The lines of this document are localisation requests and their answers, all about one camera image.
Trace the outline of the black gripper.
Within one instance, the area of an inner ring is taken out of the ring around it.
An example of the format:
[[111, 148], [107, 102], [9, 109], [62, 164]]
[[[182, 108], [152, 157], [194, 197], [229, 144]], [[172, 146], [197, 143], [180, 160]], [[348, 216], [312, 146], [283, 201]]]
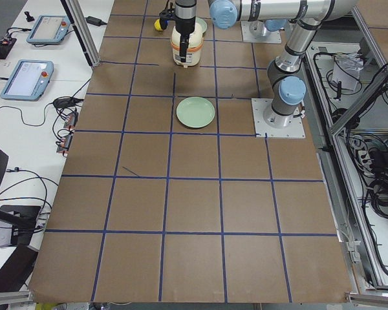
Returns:
[[181, 35], [182, 42], [186, 45], [182, 45], [182, 66], [187, 67], [187, 49], [189, 45], [189, 37], [195, 31], [195, 18], [183, 19], [176, 17], [175, 19], [175, 28], [177, 32]]

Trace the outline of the green plate near arm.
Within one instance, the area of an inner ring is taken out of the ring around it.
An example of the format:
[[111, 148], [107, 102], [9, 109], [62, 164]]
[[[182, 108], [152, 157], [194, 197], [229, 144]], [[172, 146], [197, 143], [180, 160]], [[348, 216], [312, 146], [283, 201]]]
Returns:
[[201, 28], [202, 28], [202, 33], [205, 34], [206, 31], [207, 31], [207, 28], [208, 28], [207, 22], [205, 22], [205, 20], [203, 20], [203, 19], [200, 18], [200, 17], [197, 17], [197, 18], [196, 18], [196, 22], [201, 26]]
[[202, 97], [189, 97], [177, 105], [177, 118], [181, 124], [199, 129], [209, 125], [215, 117], [215, 107]]

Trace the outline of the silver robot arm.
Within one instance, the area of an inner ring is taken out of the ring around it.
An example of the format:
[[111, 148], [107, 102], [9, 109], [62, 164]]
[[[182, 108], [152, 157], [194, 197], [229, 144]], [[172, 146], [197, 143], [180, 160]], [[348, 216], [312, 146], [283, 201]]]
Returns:
[[287, 23], [287, 19], [268, 19], [265, 21], [252, 21], [249, 24], [249, 31], [254, 37], [265, 37], [272, 32], [278, 31]]
[[263, 112], [271, 127], [289, 126], [306, 94], [305, 83], [294, 74], [321, 24], [349, 13], [356, 1], [209, 1], [213, 24], [228, 29], [239, 21], [287, 20], [295, 22], [284, 50], [268, 66], [274, 99]]

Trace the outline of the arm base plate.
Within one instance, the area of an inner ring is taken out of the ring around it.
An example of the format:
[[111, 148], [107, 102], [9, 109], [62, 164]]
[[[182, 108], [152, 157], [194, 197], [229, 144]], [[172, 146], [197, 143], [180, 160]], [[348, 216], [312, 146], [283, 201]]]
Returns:
[[282, 24], [272, 21], [241, 21], [242, 40], [247, 43], [280, 44]]
[[252, 98], [252, 112], [257, 138], [306, 138], [303, 121], [296, 107], [293, 114], [280, 116], [272, 110], [270, 98]]

